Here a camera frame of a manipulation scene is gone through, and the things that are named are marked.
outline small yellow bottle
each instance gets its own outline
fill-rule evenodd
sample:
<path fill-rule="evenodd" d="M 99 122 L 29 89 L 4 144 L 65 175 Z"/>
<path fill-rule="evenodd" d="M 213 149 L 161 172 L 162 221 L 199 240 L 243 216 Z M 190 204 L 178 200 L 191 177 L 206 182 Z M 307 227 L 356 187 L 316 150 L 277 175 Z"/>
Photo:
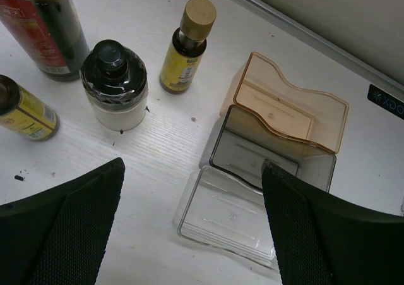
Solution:
<path fill-rule="evenodd" d="M 40 99 L 0 75 L 0 125 L 29 140 L 41 141 L 56 134 L 59 118 Z"/>
<path fill-rule="evenodd" d="M 187 2 L 160 72 L 160 83 L 166 91 L 181 94 L 189 88 L 215 20 L 216 8 L 209 0 Z"/>

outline clear plastic box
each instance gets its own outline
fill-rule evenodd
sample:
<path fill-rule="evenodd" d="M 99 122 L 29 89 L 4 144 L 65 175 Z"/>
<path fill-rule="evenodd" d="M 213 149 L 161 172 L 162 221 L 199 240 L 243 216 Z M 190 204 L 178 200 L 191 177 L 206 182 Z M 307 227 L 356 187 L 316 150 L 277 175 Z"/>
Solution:
<path fill-rule="evenodd" d="M 334 154 L 340 149 L 348 103 L 292 85 L 273 61 L 257 52 L 234 76 L 220 115 L 232 104 L 255 114 L 279 135 L 315 143 Z"/>
<path fill-rule="evenodd" d="M 183 238 L 278 270 L 262 192 L 205 166 L 189 178 L 174 221 Z"/>
<path fill-rule="evenodd" d="M 213 127 L 201 170 L 189 178 L 174 217 L 178 235 L 278 270 L 262 194 L 265 159 L 330 189 L 334 154 L 280 136 L 255 114 L 231 105 Z"/>
<path fill-rule="evenodd" d="M 236 105 L 215 123 L 199 166 L 211 165 L 260 190 L 265 159 L 306 183 L 330 190 L 334 154 L 312 143 L 278 135 L 255 114 Z"/>

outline white jar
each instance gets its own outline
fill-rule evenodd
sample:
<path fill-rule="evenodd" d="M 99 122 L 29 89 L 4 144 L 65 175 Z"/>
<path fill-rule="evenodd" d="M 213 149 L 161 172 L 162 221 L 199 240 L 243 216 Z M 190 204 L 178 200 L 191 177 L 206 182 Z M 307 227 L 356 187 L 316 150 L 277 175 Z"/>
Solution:
<path fill-rule="evenodd" d="M 116 131 L 142 122 L 148 95 L 145 64 L 114 40 L 99 42 L 80 69 L 81 81 L 97 119 Z"/>
<path fill-rule="evenodd" d="M 126 131 L 138 126 L 145 118 L 147 95 L 148 91 L 146 90 L 140 102 L 135 106 L 118 111 L 112 111 L 98 105 L 98 103 L 94 101 L 94 98 L 90 97 L 88 94 L 87 97 L 95 116 L 101 124 L 111 130 Z"/>

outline gray wall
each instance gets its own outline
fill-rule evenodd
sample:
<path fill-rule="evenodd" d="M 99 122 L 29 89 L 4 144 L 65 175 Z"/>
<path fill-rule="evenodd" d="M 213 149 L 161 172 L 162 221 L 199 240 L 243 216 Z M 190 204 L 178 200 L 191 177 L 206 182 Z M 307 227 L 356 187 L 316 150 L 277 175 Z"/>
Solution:
<path fill-rule="evenodd" d="M 262 0 L 404 85 L 404 0 Z"/>

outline white desk surface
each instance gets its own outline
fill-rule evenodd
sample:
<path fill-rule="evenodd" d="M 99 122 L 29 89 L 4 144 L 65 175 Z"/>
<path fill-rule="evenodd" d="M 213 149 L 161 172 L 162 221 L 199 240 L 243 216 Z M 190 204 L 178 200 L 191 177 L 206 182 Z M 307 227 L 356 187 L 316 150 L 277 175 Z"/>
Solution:
<path fill-rule="evenodd" d="M 91 48 L 102 39 L 115 39 L 143 59 L 150 113 L 123 135 L 104 128 L 81 83 L 47 79 L 1 25 L 0 73 L 54 107 L 62 125 L 54 138 L 40 143 L 0 128 L 0 204 L 122 157 L 122 198 L 98 285 L 280 283 L 278 274 L 252 262 L 186 244 L 172 226 L 230 81 L 251 51 L 274 60 L 290 82 L 331 92 L 350 104 L 331 193 L 382 212 L 400 213 L 404 121 L 366 99 L 367 80 L 268 23 L 259 11 L 248 11 L 237 0 L 211 0 L 218 17 L 193 85 L 183 95 L 170 95 L 160 87 L 158 73 L 187 0 L 73 1 Z M 14 179 L 20 171 L 24 182 Z"/>

